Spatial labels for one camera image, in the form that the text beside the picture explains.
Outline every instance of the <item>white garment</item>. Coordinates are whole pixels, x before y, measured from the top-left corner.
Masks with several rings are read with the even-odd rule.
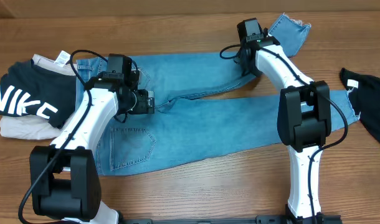
[[[32,58],[34,65],[63,75],[75,75],[70,65],[58,66],[53,60],[35,54]],[[53,128],[46,119],[35,115],[21,117],[2,116],[0,120],[1,136],[7,138],[41,140],[52,139],[60,135],[68,125],[70,118],[65,122],[62,129]]]

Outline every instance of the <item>denim jeans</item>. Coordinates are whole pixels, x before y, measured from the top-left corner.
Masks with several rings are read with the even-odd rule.
[[[302,46],[309,28],[282,15],[271,30],[291,56]],[[125,124],[114,119],[109,122],[95,158],[100,175],[151,172],[280,142],[276,125],[278,95],[200,99],[240,88],[255,78],[242,76],[240,66],[233,61],[222,60],[217,53],[132,59],[141,72],[139,88],[154,91],[155,114],[129,115]],[[77,64],[85,81],[107,68],[99,58],[78,60]],[[77,84],[78,106],[83,87]],[[357,120],[346,91],[332,91],[331,98],[349,124]],[[343,127],[333,108],[331,118],[333,131]]]

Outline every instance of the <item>robotic arm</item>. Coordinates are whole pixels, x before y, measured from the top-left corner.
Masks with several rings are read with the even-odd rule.
[[[257,216],[255,222],[342,223],[340,217],[321,214],[318,201],[319,161],[326,137],[331,133],[328,85],[324,81],[313,82],[299,71],[285,56],[280,43],[269,36],[267,29],[261,29],[257,19],[241,22],[237,30],[241,47],[236,57],[243,69],[254,75],[264,73],[280,92],[277,129],[280,139],[287,146],[291,162],[291,190],[286,215]],[[37,178],[41,179],[32,191],[33,208],[37,215],[71,223],[158,223],[151,220],[124,221],[119,212],[108,208],[101,201],[101,186],[93,160],[98,140],[112,117],[123,113],[154,113],[153,92],[137,90],[139,73],[137,69],[131,71],[131,63],[131,59],[124,55],[111,54],[107,72],[100,73],[86,84],[85,88],[92,95],[92,106],[53,169],[48,170],[46,175],[40,177],[40,172],[56,149],[64,145],[87,110],[90,100],[87,93],[63,133],[49,147],[36,146],[31,152],[31,182],[34,184]],[[301,107],[305,105],[312,109],[303,112]],[[62,171],[70,171],[71,180],[54,178],[53,173]],[[215,220],[206,223],[226,222]],[[235,220],[231,223],[250,222]]]

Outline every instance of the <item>white clothing tag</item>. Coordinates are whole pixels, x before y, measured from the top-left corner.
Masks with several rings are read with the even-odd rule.
[[[60,67],[64,67],[64,65],[70,60],[70,56],[70,54],[62,50],[54,63]]]
[[[359,87],[359,82],[356,81],[356,80],[349,80],[348,79],[348,83],[346,85],[349,86],[349,87],[358,88]]]

